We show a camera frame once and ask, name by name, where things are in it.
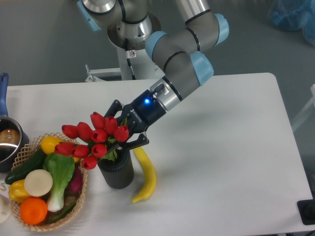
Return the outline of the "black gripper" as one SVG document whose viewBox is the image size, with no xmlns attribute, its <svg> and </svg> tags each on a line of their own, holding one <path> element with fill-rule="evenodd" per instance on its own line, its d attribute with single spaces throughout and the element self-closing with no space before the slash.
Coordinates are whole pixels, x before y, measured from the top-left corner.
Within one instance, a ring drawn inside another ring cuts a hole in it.
<svg viewBox="0 0 315 236">
<path fill-rule="evenodd" d="M 104 118 L 117 118 L 118 123 L 126 123 L 127 127 L 118 127 L 110 135 L 110 138 L 108 138 L 108 154 L 118 149 L 131 150 L 147 145 L 149 143 L 146 134 L 148 127 L 165 114 L 165 109 L 149 90 L 144 91 L 127 105 L 115 99 L 105 113 Z"/>
</svg>

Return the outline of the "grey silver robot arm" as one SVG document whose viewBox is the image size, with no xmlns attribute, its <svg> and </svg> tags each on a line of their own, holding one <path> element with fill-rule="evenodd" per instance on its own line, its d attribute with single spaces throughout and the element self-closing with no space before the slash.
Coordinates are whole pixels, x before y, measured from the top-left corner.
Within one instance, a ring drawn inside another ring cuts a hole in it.
<svg viewBox="0 0 315 236">
<path fill-rule="evenodd" d="M 133 149 L 149 141 L 146 131 L 167 111 L 202 86 L 213 76 L 211 63 L 204 51 L 226 40 L 227 20 L 212 13 L 205 0 L 179 0 L 177 7 L 186 28 L 174 36 L 156 30 L 145 0 L 80 0 L 78 8 L 93 30 L 107 30 L 111 42 L 124 50 L 127 68 L 133 50 L 145 49 L 148 57 L 164 76 L 130 104 L 115 100 L 106 115 L 120 112 L 119 121 L 126 121 L 129 134 L 136 141 L 116 140 L 108 151 Z"/>
</svg>

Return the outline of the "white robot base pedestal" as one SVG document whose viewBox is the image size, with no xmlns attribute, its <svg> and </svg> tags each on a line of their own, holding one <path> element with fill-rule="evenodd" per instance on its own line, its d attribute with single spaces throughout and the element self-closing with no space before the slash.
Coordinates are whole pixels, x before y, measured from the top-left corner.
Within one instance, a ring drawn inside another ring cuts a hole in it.
<svg viewBox="0 0 315 236">
<path fill-rule="evenodd" d="M 153 79 L 157 66 L 145 50 L 149 36 L 161 30 L 161 24 L 156 16 L 148 13 L 146 18 L 137 24 L 119 21 L 107 27 L 109 41 L 115 46 L 118 55 L 119 68 L 94 69 L 86 66 L 87 82 L 105 80 L 144 80 Z"/>
</svg>

